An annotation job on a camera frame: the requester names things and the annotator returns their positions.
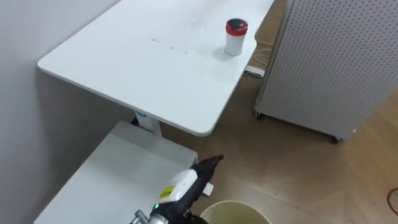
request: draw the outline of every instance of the white bottle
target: white bottle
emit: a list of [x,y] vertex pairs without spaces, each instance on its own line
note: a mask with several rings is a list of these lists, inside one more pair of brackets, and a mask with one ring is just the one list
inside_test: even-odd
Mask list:
[[242,53],[243,40],[248,31],[248,23],[243,19],[230,19],[225,26],[226,43],[224,52],[230,56]]

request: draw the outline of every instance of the bucket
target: bucket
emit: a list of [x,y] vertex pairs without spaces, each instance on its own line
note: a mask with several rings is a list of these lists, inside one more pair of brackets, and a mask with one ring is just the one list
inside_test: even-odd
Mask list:
[[215,203],[208,207],[200,217],[209,224],[271,224],[252,206],[234,200]]

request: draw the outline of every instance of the cabinet caster wheel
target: cabinet caster wheel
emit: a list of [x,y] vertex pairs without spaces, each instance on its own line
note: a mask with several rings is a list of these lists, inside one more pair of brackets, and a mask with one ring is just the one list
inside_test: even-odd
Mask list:
[[262,120],[264,115],[260,112],[255,111],[254,112],[254,117],[256,117],[257,120]]
[[335,137],[335,136],[332,136],[331,139],[330,139],[330,142],[331,142],[332,144],[338,144],[338,143],[341,142],[341,141],[343,141],[343,139],[338,138],[338,137]]

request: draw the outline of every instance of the bucket rim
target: bucket rim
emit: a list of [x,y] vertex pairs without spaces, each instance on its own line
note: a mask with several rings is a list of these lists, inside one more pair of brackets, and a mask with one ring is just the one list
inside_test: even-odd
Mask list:
[[269,221],[269,219],[268,219],[262,212],[260,212],[258,209],[256,209],[255,207],[253,207],[253,206],[251,206],[251,205],[249,205],[249,204],[247,204],[247,203],[245,203],[245,202],[241,202],[241,201],[238,201],[238,200],[222,200],[222,201],[216,202],[216,203],[214,203],[213,205],[210,205],[208,208],[206,208],[206,209],[200,214],[200,217],[202,218],[202,215],[203,215],[205,212],[207,212],[209,209],[215,207],[216,205],[219,205],[219,204],[221,204],[221,203],[226,203],[226,202],[239,203],[239,204],[241,204],[241,205],[248,206],[249,208],[251,208],[251,209],[255,210],[257,213],[259,213],[262,217],[264,217],[264,218],[267,220],[267,222],[268,222],[269,224],[272,224],[272,223]]

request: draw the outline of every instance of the pegboard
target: pegboard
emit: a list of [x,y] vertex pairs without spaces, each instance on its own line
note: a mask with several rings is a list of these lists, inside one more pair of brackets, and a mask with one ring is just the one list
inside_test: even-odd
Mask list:
[[339,138],[398,87],[398,0],[290,1],[254,109]]

